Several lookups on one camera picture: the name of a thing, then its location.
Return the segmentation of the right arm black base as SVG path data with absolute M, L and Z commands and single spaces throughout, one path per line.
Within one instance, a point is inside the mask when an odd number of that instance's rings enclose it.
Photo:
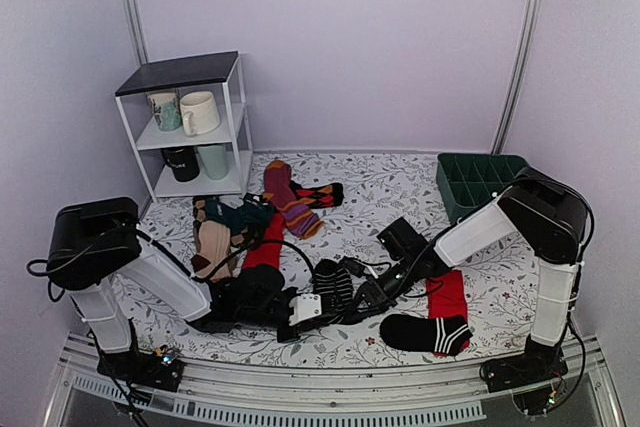
M 516 394 L 516 408 L 528 416 L 543 415 L 556 406 L 558 396 L 566 391 L 564 376 L 568 373 L 559 344 L 553 347 L 527 339 L 522 354 L 484 362 L 480 378 L 490 393 L 512 390 L 544 382 L 543 387 Z

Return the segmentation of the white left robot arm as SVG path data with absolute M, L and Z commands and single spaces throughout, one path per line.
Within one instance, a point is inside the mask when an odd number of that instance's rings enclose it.
M 219 281 L 197 276 L 140 228 L 138 206 L 128 197 L 62 208 L 44 274 L 70 294 L 111 366 L 128 381 L 141 380 L 149 362 L 133 347 L 135 329 L 113 293 L 114 275 L 135 282 L 207 334 L 253 324 L 289 339 L 327 312 L 322 295 L 285 288 L 279 272 L 266 265 Z

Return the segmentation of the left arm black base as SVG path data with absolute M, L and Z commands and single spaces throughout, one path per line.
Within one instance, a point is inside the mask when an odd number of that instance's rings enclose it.
M 133 322 L 129 320 L 130 345 L 119 353 L 106 353 L 96 343 L 99 354 L 97 371 L 127 385 L 140 385 L 168 392 L 177 392 L 185 364 L 175 349 L 166 345 L 155 353 L 142 352 L 138 346 Z

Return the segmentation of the black white striped sock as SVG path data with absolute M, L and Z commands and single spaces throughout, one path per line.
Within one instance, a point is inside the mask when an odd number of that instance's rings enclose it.
M 351 275 L 330 259 L 322 259 L 314 269 L 313 293 L 321 298 L 320 320 L 325 325 L 340 323 L 354 297 Z

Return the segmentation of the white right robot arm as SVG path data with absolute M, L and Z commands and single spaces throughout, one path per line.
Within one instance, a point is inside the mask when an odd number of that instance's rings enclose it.
M 537 383 L 555 367 L 551 348 L 563 339 L 594 230 L 593 210 L 579 192 L 525 167 L 493 197 L 432 239 L 403 217 L 382 230 L 377 239 L 395 263 L 362 284 L 345 320 L 358 323 L 380 314 L 417 282 L 442 277 L 479 252 L 517 237 L 530 252 L 538 283 L 528 334 L 535 347 L 518 359 L 516 369 L 524 382 Z

